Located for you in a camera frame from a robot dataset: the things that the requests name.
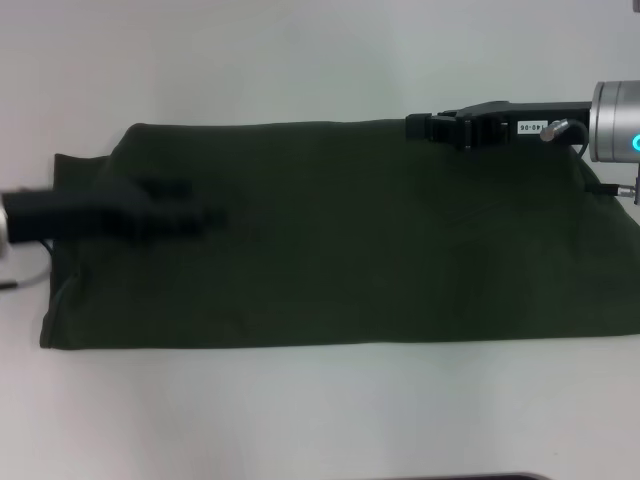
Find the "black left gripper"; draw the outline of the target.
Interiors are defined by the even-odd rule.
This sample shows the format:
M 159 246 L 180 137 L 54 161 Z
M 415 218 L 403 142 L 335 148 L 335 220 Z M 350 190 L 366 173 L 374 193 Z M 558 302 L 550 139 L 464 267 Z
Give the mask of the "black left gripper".
M 133 239 L 194 237 L 223 229 L 228 213 L 197 201 L 192 184 L 181 179 L 139 179 L 97 183 L 82 188 L 7 193 L 7 241 L 86 238 Z M 153 205 L 153 200 L 173 200 Z

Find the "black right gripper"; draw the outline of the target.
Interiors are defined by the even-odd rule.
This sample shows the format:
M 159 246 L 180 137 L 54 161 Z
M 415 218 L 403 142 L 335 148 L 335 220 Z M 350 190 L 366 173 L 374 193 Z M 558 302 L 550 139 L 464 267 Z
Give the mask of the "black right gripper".
M 455 116 L 431 113 L 405 118 L 407 140 L 447 144 L 459 151 L 530 143 L 555 121 L 577 120 L 589 124 L 591 102 L 512 103 L 490 101 L 458 110 Z

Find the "dark green printed t-shirt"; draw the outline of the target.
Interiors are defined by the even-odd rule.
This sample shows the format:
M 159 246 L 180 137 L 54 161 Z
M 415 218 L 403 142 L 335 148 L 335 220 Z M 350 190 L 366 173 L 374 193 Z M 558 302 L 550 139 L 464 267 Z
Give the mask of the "dark green printed t-shirt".
M 131 126 L 54 183 L 184 179 L 228 225 L 61 242 L 40 344 L 60 350 L 640 334 L 640 225 L 573 149 L 471 153 L 400 120 Z

